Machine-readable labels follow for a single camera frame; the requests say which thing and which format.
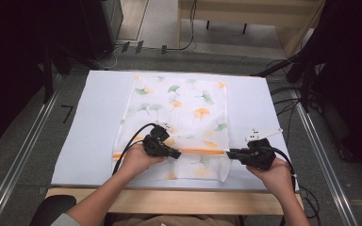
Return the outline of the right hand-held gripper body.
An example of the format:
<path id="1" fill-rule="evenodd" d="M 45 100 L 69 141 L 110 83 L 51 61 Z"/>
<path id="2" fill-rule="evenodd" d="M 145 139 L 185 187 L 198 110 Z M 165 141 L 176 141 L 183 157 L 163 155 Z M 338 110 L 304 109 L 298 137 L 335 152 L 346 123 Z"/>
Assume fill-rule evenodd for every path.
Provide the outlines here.
<path id="1" fill-rule="evenodd" d="M 282 133 L 278 129 L 253 129 L 245 137 L 247 149 L 242 150 L 242 157 L 239 159 L 242 165 L 267 170 L 275 158 L 274 148 L 270 144 L 268 137 Z"/>

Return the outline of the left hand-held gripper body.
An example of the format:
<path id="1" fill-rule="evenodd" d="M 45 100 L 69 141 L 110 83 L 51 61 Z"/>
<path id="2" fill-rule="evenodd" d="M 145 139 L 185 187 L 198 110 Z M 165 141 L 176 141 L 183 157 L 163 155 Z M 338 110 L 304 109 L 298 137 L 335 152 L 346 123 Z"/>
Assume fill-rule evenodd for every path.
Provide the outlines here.
<path id="1" fill-rule="evenodd" d="M 142 141 L 144 151 L 151 156 L 169 156 L 169 148 L 164 144 L 169 137 L 165 128 L 155 125 Z"/>

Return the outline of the white leaf-print pillowcase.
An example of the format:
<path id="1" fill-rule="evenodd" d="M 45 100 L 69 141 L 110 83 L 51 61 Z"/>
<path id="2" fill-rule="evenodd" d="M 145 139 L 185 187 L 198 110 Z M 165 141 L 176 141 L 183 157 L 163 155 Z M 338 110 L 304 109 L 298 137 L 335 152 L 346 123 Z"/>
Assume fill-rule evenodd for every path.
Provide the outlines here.
<path id="1" fill-rule="evenodd" d="M 142 144 L 155 125 L 170 135 L 164 144 L 178 150 L 140 176 L 142 181 L 196 179 L 225 181 L 231 166 L 227 89 L 224 82 L 137 75 L 116 137 L 114 168 L 127 149 Z"/>

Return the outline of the person's left hand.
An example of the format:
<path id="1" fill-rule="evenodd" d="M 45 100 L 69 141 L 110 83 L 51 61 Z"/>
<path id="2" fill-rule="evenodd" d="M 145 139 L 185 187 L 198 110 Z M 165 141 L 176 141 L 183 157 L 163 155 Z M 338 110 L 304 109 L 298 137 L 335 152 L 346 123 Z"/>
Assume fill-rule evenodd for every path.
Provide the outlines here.
<path id="1" fill-rule="evenodd" d="M 150 166 L 163 161 L 163 157 L 148 155 L 141 144 L 135 144 L 127 151 L 118 173 L 134 178 L 146 171 Z"/>

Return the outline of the person's right hand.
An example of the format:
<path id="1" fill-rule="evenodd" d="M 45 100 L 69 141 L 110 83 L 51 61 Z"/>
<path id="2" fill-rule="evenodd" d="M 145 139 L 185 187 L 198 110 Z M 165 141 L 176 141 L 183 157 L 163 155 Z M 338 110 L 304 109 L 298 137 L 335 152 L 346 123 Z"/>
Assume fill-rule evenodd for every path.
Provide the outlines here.
<path id="1" fill-rule="evenodd" d="M 286 161 L 275 158 L 269 169 L 256 169 L 250 166 L 247 166 L 246 169 L 259 178 L 276 198 L 294 195 L 291 174 Z"/>

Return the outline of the light wooden table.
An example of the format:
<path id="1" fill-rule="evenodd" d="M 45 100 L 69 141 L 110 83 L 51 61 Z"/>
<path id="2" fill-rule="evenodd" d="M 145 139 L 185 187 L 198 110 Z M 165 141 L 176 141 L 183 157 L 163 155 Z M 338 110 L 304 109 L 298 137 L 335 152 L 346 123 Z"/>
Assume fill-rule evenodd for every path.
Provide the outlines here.
<path id="1" fill-rule="evenodd" d="M 243 216 L 283 214 L 280 203 L 270 193 L 157 189 L 125 189 L 108 212 Z"/>

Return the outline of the person's beige trousers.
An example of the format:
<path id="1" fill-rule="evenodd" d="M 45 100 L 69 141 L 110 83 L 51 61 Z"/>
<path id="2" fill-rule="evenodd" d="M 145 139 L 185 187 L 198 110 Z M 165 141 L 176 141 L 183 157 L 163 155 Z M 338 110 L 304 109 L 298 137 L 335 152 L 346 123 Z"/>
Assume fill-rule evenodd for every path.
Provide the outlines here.
<path id="1" fill-rule="evenodd" d="M 236 216 L 120 214 L 112 226 L 240 226 Z"/>

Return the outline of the white table cover sheet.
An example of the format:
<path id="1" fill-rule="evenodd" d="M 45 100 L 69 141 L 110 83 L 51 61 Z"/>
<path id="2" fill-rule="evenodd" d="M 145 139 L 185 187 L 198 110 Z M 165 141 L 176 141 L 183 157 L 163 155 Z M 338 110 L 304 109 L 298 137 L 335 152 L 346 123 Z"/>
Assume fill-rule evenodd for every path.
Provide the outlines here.
<path id="1" fill-rule="evenodd" d="M 114 169 L 110 155 L 115 138 L 121 133 L 121 117 L 136 75 L 224 82 L 231 147 L 245 146 L 245 138 L 254 133 L 271 132 L 270 144 L 288 154 L 268 83 L 263 78 L 211 73 L 92 71 L 55 165 L 54 186 L 93 187 L 109 178 Z"/>

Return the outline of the black curtain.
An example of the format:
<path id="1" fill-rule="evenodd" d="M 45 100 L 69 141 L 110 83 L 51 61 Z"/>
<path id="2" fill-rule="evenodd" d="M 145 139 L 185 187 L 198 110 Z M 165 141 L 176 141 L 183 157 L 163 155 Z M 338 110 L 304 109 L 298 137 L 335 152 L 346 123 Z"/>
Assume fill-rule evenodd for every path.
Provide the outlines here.
<path id="1" fill-rule="evenodd" d="M 362 0 L 325 0 L 317 27 L 300 51 L 287 80 L 310 66 L 310 88 L 318 94 L 339 145 L 362 161 Z"/>
<path id="2" fill-rule="evenodd" d="M 40 89 L 52 93 L 49 68 L 67 73 L 60 42 L 71 0 L 0 0 L 0 138 Z"/>

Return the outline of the black chair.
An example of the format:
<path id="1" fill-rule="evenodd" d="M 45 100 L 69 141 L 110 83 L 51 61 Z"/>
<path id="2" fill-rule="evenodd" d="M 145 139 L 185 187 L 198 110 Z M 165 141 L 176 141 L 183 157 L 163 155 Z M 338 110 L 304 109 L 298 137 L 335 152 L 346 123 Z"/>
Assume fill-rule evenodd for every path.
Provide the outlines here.
<path id="1" fill-rule="evenodd" d="M 76 205 L 70 195 L 54 195 L 46 198 L 36 210 L 29 226 L 50 226 L 62 213 Z"/>

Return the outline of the dark cabinet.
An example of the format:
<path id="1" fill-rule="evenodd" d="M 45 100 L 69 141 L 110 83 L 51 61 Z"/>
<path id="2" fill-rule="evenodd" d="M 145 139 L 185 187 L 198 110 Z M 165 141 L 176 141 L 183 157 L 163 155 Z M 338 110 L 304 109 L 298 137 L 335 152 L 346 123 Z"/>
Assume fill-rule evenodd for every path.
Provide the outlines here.
<path id="1" fill-rule="evenodd" d="M 88 51 L 97 59 L 114 49 L 123 23 L 123 8 L 120 0 L 81 0 L 85 16 Z"/>

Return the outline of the light wooden bench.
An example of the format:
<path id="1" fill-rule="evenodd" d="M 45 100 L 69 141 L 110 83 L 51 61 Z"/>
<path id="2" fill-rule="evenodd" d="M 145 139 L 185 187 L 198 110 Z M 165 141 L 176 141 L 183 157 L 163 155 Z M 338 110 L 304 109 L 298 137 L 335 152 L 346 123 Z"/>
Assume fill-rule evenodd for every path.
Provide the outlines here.
<path id="1" fill-rule="evenodd" d="M 317 25 L 325 0 L 176 0 L 177 44 L 187 41 L 187 20 L 207 44 L 275 47 L 286 57 L 299 51 Z"/>

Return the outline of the metal floor rail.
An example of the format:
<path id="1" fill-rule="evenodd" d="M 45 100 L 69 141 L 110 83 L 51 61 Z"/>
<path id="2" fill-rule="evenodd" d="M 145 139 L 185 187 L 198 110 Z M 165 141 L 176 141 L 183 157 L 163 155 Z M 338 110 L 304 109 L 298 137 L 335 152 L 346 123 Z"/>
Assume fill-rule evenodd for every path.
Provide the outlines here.
<path id="1" fill-rule="evenodd" d="M 315 222 L 318 226 L 358 226 L 310 114 L 297 102 L 289 119 L 288 149 L 303 195 L 316 208 Z"/>
<path id="2" fill-rule="evenodd" d="M 25 164 L 32 153 L 41 130 L 45 125 L 50 112 L 52 111 L 62 83 L 63 75 L 57 74 L 54 81 L 53 96 L 50 97 L 47 103 L 43 104 L 39 109 L 38 115 L 36 116 L 35 120 L 33 120 L 32 125 L 25 136 L 25 139 L 22 141 L 22 145 L 16 153 L 12 163 L 10 164 L 10 168 L 5 174 L 5 178 L 0 184 L 0 216 L 20 178 L 23 169 L 25 168 Z"/>

